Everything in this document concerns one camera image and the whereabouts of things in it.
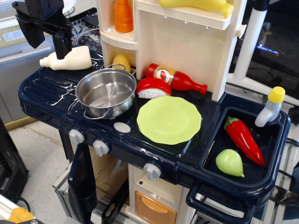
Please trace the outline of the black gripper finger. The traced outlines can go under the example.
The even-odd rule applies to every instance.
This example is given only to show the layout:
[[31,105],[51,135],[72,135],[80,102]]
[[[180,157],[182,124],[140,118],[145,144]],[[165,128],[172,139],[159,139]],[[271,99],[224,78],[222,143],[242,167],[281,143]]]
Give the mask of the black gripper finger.
[[23,35],[31,47],[36,49],[44,42],[45,36],[41,29],[37,28],[33,23],[18,22]]
[[65,56],[72,50],[71,38],[61,31],[58,31],[53,36],[53,43],[57,59],[64,59]]

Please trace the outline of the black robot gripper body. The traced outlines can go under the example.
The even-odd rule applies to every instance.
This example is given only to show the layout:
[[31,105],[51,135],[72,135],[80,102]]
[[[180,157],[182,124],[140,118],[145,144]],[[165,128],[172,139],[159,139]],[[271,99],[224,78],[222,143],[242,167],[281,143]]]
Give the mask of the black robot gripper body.
[[62,0],[14,1],[12,7],[16,10],[20,27],[28,25],[50,31],[72,27],[71,22],[64,16]]

